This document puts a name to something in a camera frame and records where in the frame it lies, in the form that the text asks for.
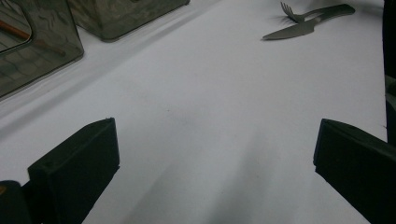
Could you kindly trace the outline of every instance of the wooden stick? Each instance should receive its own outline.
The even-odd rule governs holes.
[[[25,33],[24,31],[14,27],[14,26],[11,26],[8,23],[1,21],[1,20],[0,20],[0,30],[3,30],[11,35],[15,35],[16,37],[23,39],[23,40],[28,40],[30,38],[29,34]],[[43,40],[35,40],[34,45],[36,45],[42,49],[49,49],[61,56],[66,55],[64,50],[52,47],[52,46],[48,45],[46,42],[44,42]]]

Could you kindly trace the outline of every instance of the metal fork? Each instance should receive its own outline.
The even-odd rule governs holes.
[[[286,15],[288,15],[288,17],[297,22],[303,22],[305,21],[305,18],[313,15],[313,14],[317,14],[317,13],[324,13],[330,10],[334,10],[334,9],[340,9],[340,7],[346,7],[346,4],[342,4],[342,5],[337,5],[337,6],[333,6],[333,7],[322,7],[322,8],[318,8],[309,12],[306,12],[305,14],[302,15],[297,15],[293,13],[293,10],[291,9],[291,7],[289,7],[286,3],[280,2],[280,5],[282,6],[283,11],[286,13]]]

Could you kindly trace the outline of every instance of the silverware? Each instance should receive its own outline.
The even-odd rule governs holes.
[[[321,14],[309,21],[303,21],[301,23],[292,25],[292,26],[285,28],[283,30],[276,31],[269,35],[265,35],[262,38],[262,40],[286,39],[286,38],[292,38],[292,37],[299,36],[299,35],[308,35],[308,34],[313,33],[314,27],[317,24],[321,23],[322,21],[326,21],[328,19],[339,17],[339,16],[351,15],[353,13],[355,13],[355,9],[348,5],[346,5],[345,7],[342,7],[342,8],[332,9],[329,12]]]
[[[288,15],[289,19],[297,23],[305,21],[306,17],[311,16],[313,14],[325,13],[329,10],[338,9],[339,7],[348,7],[347,4],[337,5],[333,7],[322,7],[309,12],[305,12],[302,15],[298,15],[298,14],[294,14],[291,7],[289,7],[286,3],[280,2],[280,5],[282,6],[282,10],[286,13],[286,15]]]

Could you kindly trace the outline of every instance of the knife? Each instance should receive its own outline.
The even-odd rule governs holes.
[[[269,35],[265,35],[262,40],[276,40],[276,39],[286,39],[292,38],[295,36],[300,35],[308,35],[314,32],[314,27],[321,23],[322,21],[326,21],[331,18],[339,17],[339,16],[346,16],[355,13],[355,8],[346,5],[342,8],[337,8],[331,10],[329,12],[323,13],[309,21],[303,21],[301,23],[292,25],[288,28],[285,28],[280,31],[276,31]]]

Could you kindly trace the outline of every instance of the white table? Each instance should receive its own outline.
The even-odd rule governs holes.
[[[295,12],[338,1],[287,2]],[[120,169],[84,223],[367,223],[315,173],[320,120],[386,140],[383,2],[311,35],[274,0],[192,0],[0,102],[0,179],[114,117]]]

